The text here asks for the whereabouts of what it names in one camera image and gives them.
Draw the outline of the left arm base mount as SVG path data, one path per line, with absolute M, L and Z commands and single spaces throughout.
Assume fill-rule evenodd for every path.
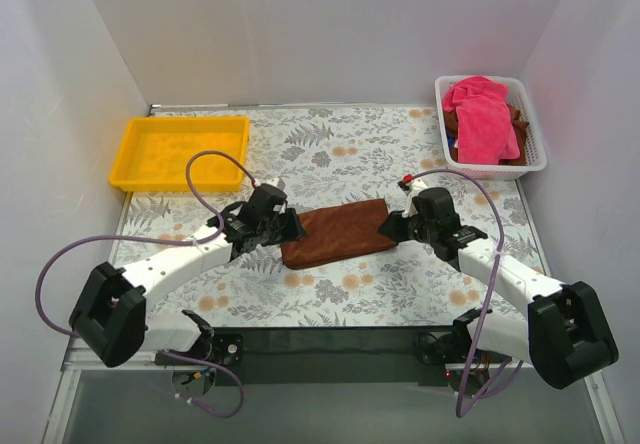
M 244 336 L 242 334 L 222 333 L 201 335 L 189 350 L 171 350 L 171 353 L 229 367 L 241 363 L 243 351 Z

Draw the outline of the pink towel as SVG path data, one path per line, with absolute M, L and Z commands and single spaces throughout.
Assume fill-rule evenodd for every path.
M 459 163 L 498 165 L 520 158 L 507 96 L 505 84 L 483 76 L 463 79 L 446 92 L 442 109 L 456 118 Z

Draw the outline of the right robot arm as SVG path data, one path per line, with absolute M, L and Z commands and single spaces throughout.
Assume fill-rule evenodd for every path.
M 429 245 L 438 259 L 508 301 L 523 316 L 510 322 L 493 311 L 470 310 L 452 325 L 448 349 L 493 352 L 533 366 L 551 387 L 564 389 L 616 363 L 619 350 L 596 291 L 566 284 L 500 254 L 483 231 L 462 224 L 450 193 L 421 181 L 401 183 L 407 197 L 379 228 L 396 243 Z

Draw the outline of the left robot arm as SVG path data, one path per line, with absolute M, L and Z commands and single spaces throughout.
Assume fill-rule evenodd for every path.
M 69 318 L 72 330 L 102 363 L 114 368 L 139 351 L 171 351 L 176 357 L 213 361 L 214 329 L 197 313 L 152 316 L 150 310 L 182 285 L 259 246 L 305 237 L 285 184 L 258 185 L 192 236 L 146 259 L 116 268 L 96 266 Z

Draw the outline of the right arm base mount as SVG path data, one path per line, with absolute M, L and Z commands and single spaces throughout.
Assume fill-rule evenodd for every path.
M 461 337 L 454 332 L 421 332 L 414 338 L 413 344 L 418 359 L 425 364 L 464 364 L 471 338 Z M 471 370 L 479 371 L 506 359 L 502 354 L 477 348 L 472 358 Z

